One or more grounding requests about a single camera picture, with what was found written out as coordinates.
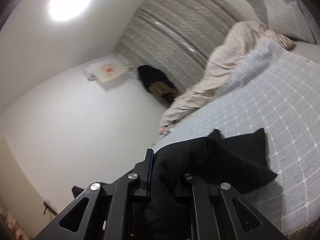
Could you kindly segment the large black coat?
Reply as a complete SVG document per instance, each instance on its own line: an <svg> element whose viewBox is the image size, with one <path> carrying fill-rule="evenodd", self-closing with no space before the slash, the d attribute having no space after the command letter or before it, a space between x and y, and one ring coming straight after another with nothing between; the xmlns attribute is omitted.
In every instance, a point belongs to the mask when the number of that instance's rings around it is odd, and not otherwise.
<svg viewBox="0 0 320 240"><path fill-rule="evenodd" d="M187 173L212 185L229 183L242 194L277 177L267 165L263 128L230 138L222 138L215 129L206 137L164 146L156 152L151 203L144 210L147 239L188 237L189 214L176 196Z"/></svg>

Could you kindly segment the light blue grid bedspread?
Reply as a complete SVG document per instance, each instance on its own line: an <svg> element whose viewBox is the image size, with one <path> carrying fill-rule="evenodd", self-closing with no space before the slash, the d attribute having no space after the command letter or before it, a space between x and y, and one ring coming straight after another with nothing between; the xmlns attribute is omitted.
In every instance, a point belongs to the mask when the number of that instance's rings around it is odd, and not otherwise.
<svg viewBox="0 0 320 240"><path fill-rule="evenodd" d="M277 174L246 198L289 239L306 239L319 220L319 65L260 40L220 95L162 137L155 148L208 135L267 135Z"/></svg>

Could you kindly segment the brown striped duvet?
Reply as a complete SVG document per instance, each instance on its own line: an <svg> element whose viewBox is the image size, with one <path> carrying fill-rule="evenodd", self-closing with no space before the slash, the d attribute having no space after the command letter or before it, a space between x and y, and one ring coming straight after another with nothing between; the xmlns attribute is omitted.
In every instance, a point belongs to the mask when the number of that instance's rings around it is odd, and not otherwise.
<svg viewBox="0 0 320 240"><path fill-rule="evenodd" d="M223 44L211 53L201 80L176 97L165 111L160 121L159 134L167 135L177 123L216 98L221 87L229 81L232 72L263 38L276 42L287 51L296 46L290 38L269 29L262 22L237 22L230 29Z"/></svg>

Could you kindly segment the grey star curtain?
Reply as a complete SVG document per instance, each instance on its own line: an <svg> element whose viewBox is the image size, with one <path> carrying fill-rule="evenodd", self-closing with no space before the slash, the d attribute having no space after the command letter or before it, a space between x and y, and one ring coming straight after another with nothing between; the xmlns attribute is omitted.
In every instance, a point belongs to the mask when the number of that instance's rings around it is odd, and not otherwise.
<svg viewBox="0 0 320 240"><path fill-rule="evenodd" d="M222 0L145 0L116 52L135 67L160 69L183 92L200 81L208 57L238 21Z"/></svg>

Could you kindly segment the grey pillow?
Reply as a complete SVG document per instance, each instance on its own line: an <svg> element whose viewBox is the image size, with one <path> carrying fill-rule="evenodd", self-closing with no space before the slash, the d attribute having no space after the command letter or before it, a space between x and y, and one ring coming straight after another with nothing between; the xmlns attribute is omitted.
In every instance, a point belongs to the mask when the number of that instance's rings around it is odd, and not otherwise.
<svg viewBox="0 0 320 240"><path fill-rule="evenodd" d="M315 43L309 24L297 0L263 0L267 25L287 37Z"/></svg>

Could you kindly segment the round ceiling lamp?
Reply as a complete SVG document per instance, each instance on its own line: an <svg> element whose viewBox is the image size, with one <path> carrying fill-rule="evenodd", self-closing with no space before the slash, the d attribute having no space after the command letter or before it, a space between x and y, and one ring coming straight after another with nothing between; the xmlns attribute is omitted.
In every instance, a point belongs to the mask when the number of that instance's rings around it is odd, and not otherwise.
<svg viewBox="0 0 320 240"><path fill-rule="evenodd" d="M91 0L50 0L48 14L55 22L66 22L80 16Z"/></svg>

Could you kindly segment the white wall air conditioner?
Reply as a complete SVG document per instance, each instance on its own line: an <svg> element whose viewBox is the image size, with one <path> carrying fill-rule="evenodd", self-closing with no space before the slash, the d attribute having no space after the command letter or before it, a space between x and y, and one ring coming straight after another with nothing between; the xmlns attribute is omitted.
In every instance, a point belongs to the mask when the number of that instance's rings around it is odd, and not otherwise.
<svg viewBox="0 0 320 240"><path fill-rule="evenodd" d="M119 88L130 79L133 65L121 55L113 54L86 64L82 71L87 81L96 82L105 91Z"/></svg>

